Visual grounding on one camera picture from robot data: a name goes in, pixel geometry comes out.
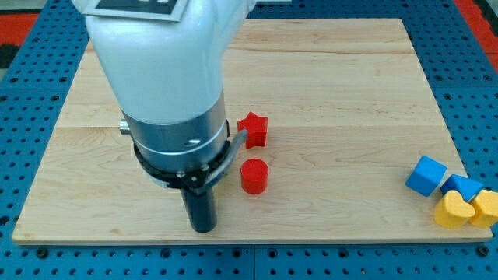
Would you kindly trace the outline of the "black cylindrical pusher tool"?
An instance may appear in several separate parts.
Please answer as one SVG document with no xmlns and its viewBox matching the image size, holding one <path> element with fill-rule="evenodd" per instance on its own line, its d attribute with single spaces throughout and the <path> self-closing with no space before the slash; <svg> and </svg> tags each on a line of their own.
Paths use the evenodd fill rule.
<svg viewBox="0 0 498 280">
<path fill-rule="evenodd" d="M 217 224 L 216 206 L 212 189 L 201 194 L 182 188 L 181 195 L 191 227 L 198 233 L 207 233 Z"/>
</svg>

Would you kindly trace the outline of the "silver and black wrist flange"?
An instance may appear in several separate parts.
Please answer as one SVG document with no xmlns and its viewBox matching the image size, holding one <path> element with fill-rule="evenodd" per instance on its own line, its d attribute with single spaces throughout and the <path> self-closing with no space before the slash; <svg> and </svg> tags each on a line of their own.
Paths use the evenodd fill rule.
<svg viewBox="0 0 498 280">
<path fill-rule="evenodd" d="M 199 189 L 228 158 L 230 129 L 224 94 L 201 114 L 172 124 L 151 124 L 124 114 L 134 152 L 144 171 L 174 189 Z"/>
</svg>

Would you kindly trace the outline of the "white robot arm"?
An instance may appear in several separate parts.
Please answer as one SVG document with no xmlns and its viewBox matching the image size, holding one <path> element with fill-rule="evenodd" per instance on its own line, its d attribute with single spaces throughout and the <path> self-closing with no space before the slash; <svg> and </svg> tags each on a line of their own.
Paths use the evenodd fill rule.
<svg viewBox="0 0 498 280">
<path fill-rule="evenodd" d="M 213 187 L 249 133 L 230 134 L 223 55 L 254 0 L 74 0 L 144 171 L 178 189 L 192 228 L 217 223 Z"/>
</svg>

